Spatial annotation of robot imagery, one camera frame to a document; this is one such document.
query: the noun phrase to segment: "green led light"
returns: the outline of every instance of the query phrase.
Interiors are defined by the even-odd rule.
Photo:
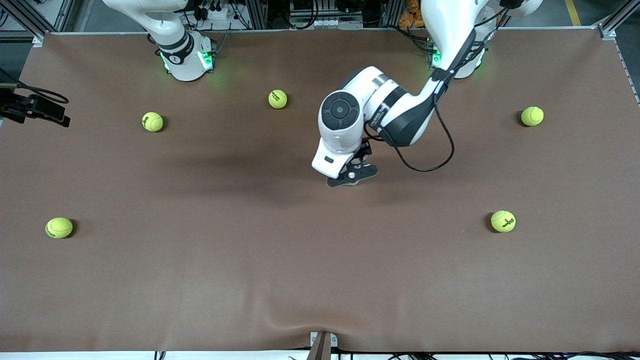
[[[169,64],[167,64],[167,62],[166,62],[166,58],[164,57],[164,54],[163,54],[163,53],[160,53],[160,57],[162,58],[162,61],[163,61],[163,63],[164,63],[164,68],[165,68],[167,71],[170,71],[170,70],[169,70]]]
[[[433,53],[433,65],[437,67],[439,64],[440,64],[440,50],[436,50],[436,52]]]
[[[202,62],[202,66],[205,69],[211,69],[211,55],[207,53],[198,52],[198,56],[200,57],[200,62]]]

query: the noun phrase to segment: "floor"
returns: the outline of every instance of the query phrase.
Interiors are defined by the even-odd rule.
[[[623,0],[545,0],[540,9],[524,19],[511,19],[509,26],[571,26],[594,24],[621,6]],[[569,9],[575,4],[577,18],[572,20]],[[87,14],[76,21],[76,31],[116,32],[142,31],[130,18],[108,8],[101,0],[85,0]],[[625,59],[631,79],[640,84],[640,12],[636,12],[616,31],[620,51]],[[19,76],[31,48],[30,44],[0,42],[0,67],[13,76]]]

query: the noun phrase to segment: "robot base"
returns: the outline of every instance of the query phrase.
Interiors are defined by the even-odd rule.
[[[173,75],[180,81],[194,81],[200,79],[205,73],[213,73],[216,62],[217,43],[197,31],[189,31],[189,34],[193,37],[195,46],[191,54],[184,59],[184,63],[172,64],[163,56],[167,74]]]

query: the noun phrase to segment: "orange object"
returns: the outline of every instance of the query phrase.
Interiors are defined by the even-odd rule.
[[[418,0],[405,0],[404,6],[410,13],[416,13],[420,10],[420,3]]]
[[[410,28],[413,24],[413,14],[412,13],[403,13],[400,15],[400,19],[398,20],[398,26],[400,28]]]
[[[413,26],[416,28],[424,27],[424,20],[422,20],[422,11],[418,9],[418,12],[413,16]]]

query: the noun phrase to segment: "brown mat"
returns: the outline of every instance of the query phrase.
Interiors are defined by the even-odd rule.
[[[68,96],[72,123],[0,129],[0,350],[295,348],[319,329],[362,351],[640,350],[640,109],[597,31],[501,31],[442,101],[449,165],[417,174],[376,143],[378,177],[334,190],[310,167],[318,106],[366,65],[417,91],[408,39],[231,34],[195,83],[153,51],[48,36],[29,55],[22,80]],[[544,123],[519,125],[534,104]],[[433,121],[405,151],[428,167],[449,146]],[[512,233],[486,228],[498,209]],[[73,238],[44,233],[58,216]]]

